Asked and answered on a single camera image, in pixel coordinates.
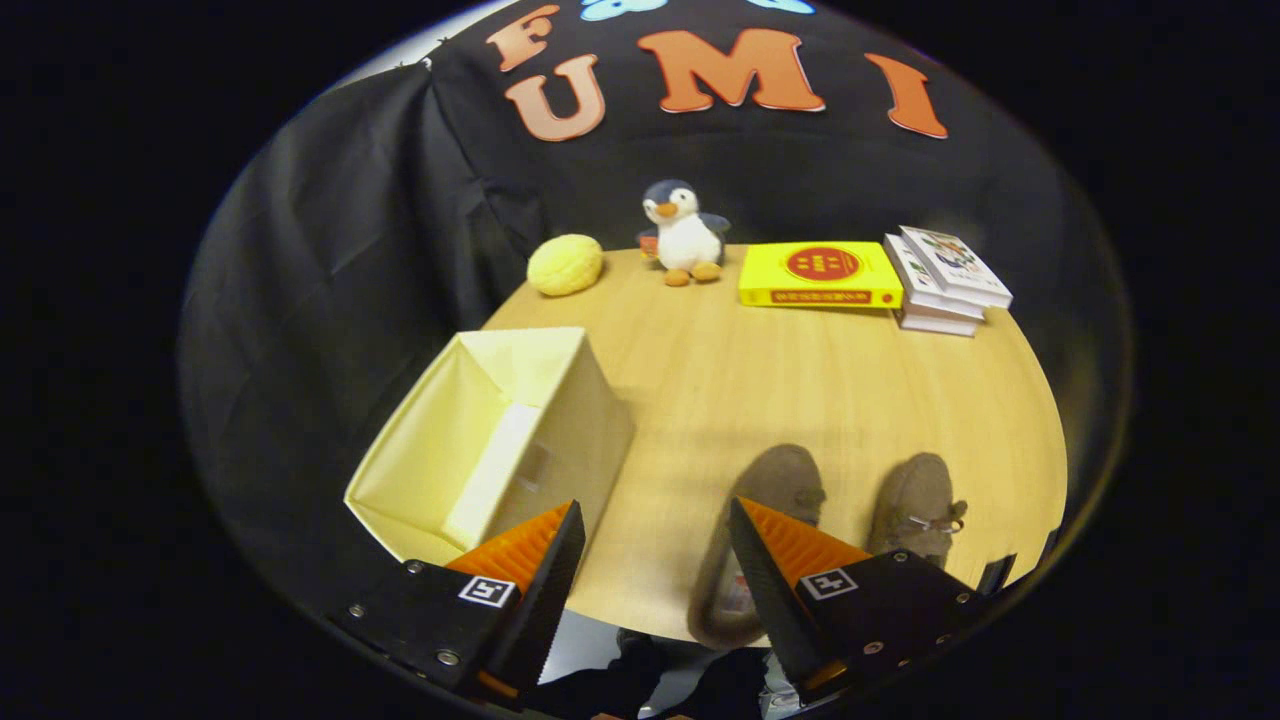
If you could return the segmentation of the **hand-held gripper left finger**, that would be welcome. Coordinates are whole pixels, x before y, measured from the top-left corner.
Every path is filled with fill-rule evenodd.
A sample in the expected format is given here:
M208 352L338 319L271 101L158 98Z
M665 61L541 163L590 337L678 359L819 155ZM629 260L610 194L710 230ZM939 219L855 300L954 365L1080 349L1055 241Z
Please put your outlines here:
M585 546L582 507L571 500L449 562L406 560L328 621L435 691L521 706L541 676Z

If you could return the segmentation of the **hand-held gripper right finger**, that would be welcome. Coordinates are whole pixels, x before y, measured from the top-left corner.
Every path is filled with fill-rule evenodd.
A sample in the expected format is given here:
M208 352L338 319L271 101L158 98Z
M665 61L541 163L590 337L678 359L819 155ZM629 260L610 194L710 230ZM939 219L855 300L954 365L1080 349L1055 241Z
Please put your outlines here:
M878 691L977 628L988 600L908 550L872 555L742 496L730 538L803 705Z

